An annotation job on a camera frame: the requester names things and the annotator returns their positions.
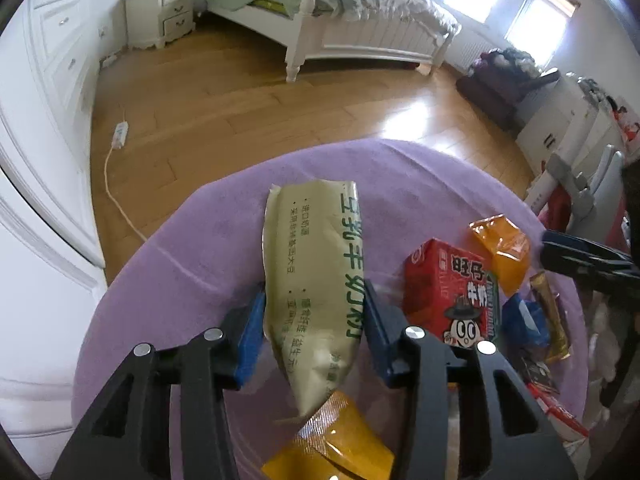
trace radiator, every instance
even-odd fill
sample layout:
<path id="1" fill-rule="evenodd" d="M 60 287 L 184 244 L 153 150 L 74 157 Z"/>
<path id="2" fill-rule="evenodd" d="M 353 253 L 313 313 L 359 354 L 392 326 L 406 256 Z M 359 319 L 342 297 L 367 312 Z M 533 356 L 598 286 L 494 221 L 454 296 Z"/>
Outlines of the radiator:
<path id="1" fill-rule="evenodd" d="M 445 61 L 460 72 L 466 73 L 480 54 L 499 46 L 501 45 L 497 41 L 490 41 L 475 31 L 463 27 L 447 50 Z"/>

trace chair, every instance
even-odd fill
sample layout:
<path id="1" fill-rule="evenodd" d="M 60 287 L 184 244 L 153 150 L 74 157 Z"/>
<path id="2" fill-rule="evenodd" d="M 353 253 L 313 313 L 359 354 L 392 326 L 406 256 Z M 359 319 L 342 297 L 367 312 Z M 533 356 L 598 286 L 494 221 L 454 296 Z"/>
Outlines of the chair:
<path id="1" fill-rule="evenodd" d="M 500 68 L 492 63 L 493 52 L 483 52 L 472 65 L 469 75 L 456 81 L 458 91 L 478 106 L 503 130 L 514 127 L 516 107 L 531 91 L 557 81 L 557 68 L 531 79 L 525 73 Z"/>

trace red wrapper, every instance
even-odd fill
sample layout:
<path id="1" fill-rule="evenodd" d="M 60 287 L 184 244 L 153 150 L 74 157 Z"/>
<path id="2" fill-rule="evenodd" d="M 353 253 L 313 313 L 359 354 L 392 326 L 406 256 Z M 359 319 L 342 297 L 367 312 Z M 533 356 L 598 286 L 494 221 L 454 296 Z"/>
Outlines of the red wrapper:
<path id="1" fill-rule="evenodd" d="M 562 440 L 565 442 L 576 442 L 589 436 L 589 430 L 580 424 L 578 419 L 571 413 L 564 409 L 555 397 L 552 397 L 532 383 L 527 384 L 527 388 L 534 399 L 536 399 L 540 408 L 542 408 L 542 411 L 546 413 L 547 418 L 551 421 L 551 425 Z"/>
<path id="2" fill-rule="evenodd" d="M 476 254 L 433 238 L 404 262 L 404 314 L 452 346 L 487 337 L 490 298 L 485 261 Z"/>

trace white nightstand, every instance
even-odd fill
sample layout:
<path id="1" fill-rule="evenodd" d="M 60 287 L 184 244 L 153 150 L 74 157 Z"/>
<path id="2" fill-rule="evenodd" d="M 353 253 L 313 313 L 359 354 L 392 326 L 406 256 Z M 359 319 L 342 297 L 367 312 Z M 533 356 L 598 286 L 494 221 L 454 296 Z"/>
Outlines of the white nightstand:
<path id="1" fill-rule="evenodd" d="M 129 47 L 164 48 L 166 42 L 195 30 L 193 1 L 124 0 Z"/>

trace yellow snack packet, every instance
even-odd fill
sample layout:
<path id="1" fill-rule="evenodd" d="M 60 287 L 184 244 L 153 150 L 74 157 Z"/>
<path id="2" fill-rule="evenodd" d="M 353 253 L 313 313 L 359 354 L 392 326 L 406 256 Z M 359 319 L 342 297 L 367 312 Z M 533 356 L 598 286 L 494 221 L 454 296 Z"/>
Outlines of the yellow snack packet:
<path id="1" fill-rule="evenodd" d="M 505 215 L 492 216 L 469 224 L 469 228 L 493 255 L 492 271 L 507 298 L 520 288 L 529 269 L 531 244 L 527 235 Z"/>
<path id="2" fill-rule="evenodd" d="M 342 383 L 362 335 L 364 252 L 354 182 L 272 186 L 262 236 L 264 334 L 300 416 Z"/>
<path id="3" fill-rule="evenodd" d="M 271 480 L 388 480 L 393 462 L 353 401 L 334 392 L 262 472 Z"/>
<path id="4" fill-rule="evenodd" d="M 551 292 L 545 271 L 543 270 L 535 276 L 531 276 L 529 283 L 533 295 L 542 307 L 542 310 L 544 310 L 546 320 L 548 321 L 547 326 L 549 328 L 549 335 L 551 336 L 551 344 L 549 345 L 545 361 L 547 363 L 555 363 L 556 361 L 566 359 L 571 355 L 569 352 L 569 339 L 564 332 L 558 304 Z"/>

